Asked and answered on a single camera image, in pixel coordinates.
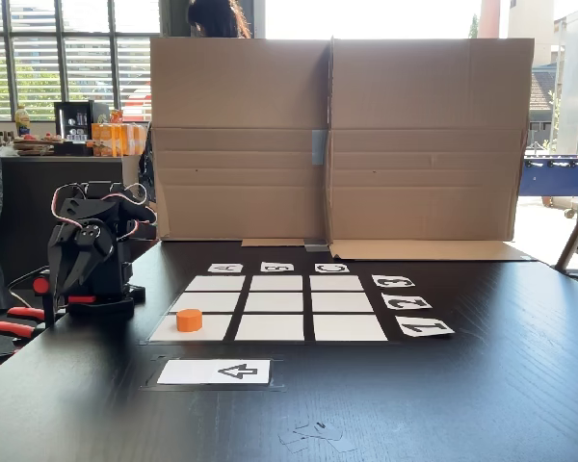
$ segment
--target red handle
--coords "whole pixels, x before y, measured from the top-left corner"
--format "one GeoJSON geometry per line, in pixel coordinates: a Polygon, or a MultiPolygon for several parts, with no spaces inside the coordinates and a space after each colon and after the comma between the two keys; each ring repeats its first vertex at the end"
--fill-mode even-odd
{"type": "Polygon", "coordinates": [[[9,318],[17,318],[19,320],[45,321],[45,313],[38,308],[26,308],[25,306],[15,306],[7,312],[9,318]]]}
{"type": "Polygon", "coordinates": [[[0,335],[32,339],[32,333],[34,330],[35,328],[31,325],[0,321],[0,335]]]}

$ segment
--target black table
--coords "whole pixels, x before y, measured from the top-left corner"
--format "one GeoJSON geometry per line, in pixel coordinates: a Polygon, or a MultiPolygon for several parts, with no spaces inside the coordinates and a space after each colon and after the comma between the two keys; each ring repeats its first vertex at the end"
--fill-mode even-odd
{"type": "Polygon", "coordinates": [[[0,367],[0,461],[578,461],[577,282],[538,262],[351,262],[360,277],[411,278],[456,334],[369,346],[145,342],[210,263],[257,274],[263,261],[307,270],[331,259],[238,243],[149,250],[133,280],[147,303],[125,327],[65,318],[0,367]],[[283,388],[142,389],[162,357],[274,358],[283,388]],[[311,439],[292,454],[277,435],[304,418],[342,428],[357,450],[311,439]]]}

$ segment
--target person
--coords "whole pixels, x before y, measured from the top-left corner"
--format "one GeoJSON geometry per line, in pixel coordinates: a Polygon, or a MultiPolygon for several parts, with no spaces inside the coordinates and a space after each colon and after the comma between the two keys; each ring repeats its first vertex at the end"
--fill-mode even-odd
{"type": "Polygon", "coordinates": [[[203,37],[250,39],[249,24],[237,0],[191,0],[188,21],[203,37]]]}

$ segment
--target white paper square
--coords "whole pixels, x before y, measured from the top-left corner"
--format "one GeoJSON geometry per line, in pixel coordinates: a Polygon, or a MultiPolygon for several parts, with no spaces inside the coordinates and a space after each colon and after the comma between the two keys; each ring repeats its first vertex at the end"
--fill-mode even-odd
{"type": "Polygon", "coordinates": [[[320,342],[385,342],[374,315],[314,315],[315,339],[320,342]]]}
{"type": "Polygon", "coordinates": [[[429,318],[404,318],[397,316],[396,321],[409,337],[431,337],[433,335],[453,334],[447,324],[429,318]]]}
{"type": "Polygon", "coordinates": [[[208,272],[242,272],[243,267],[239,263],[216,263],[208,269],[208,272]]]}
{"type": "Polygon", "coordinates": [[[293,271],[294,267],[290,263],[266,263],[261,264],[261,272],[286,272],[293,271]]]}
{"type": "Polygon", "coordinates": [[[231,315],[203,315],[203,327],[197,332],[179,332],[175,315],[167,315],[156,328],[151,342],[220,341],[227,332],[231,315]]]}
{"type": "Polygon", "coordinates": [[[249,315],[240,322],[235,340],[302,341],[303,315],[249,315]]]}
{"type": "Polygon", "coordinates": [[[171,313],[182,310],[199,310],[202,313],[233,312],[238,304],[239,292],[187,292],[173,304],[171,313]]]}
{"type": "Polygon", "coordinates": [[[414,287],[415,284],[411,282],[408,277],[404,276],[376,276],[373,275],[373,281],[379,287],[398,288],[398,287],[414,287]]]}
{"type": "Polygon", "coordinates": [[[250,293],[245,312],[298,312],[304,310],[302,292],[250,293]]]}
{"type": "Polygon", "coordinates": [[[245,276],[197,276],[186,292],[240,292],[245,276]]]}
{"type": "Polygon", "coordinates": [[[269,359],[171,359],[156,383],[203,385],[216,383],[270,383],[269,359]]]}
{"type": "Polygon", "coordinates": [[[253,276],[250,290],[256,291],[301,291],[301,276],[253,276]]]}
{"type": "Polygon", "coordinates": [[[381,294],[385,306],[391,310],[423,310],[433,308],[421,296],[381,294]]]}
{"type": "Polygon", "coordinates": [[[373,307],[364,292],[313,293],[314,313],[373,313],[373,307]]]}
{"type": "Polygon", "coordinates": [[[311,291],[340,291],[340,292],[363,292],[361,282],[357,276],[329,275],[310,276],[311,291]]]}
{"type": "Polygon", "coordinates": [[[347,265],[336,264],[336,263],[318,263],[315,265],[315,271],[317,272],[349,272],[347,265]]]}

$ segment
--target orange game piece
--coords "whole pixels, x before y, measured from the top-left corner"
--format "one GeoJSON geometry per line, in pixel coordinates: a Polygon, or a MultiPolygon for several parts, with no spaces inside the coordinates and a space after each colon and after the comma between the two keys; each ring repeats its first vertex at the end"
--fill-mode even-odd
{"type": "Polygon", "coordinates": [[[203,327],[203,315],[199,310],[182,310],[175,318],[180,332],[197,332],[203,327]]]}

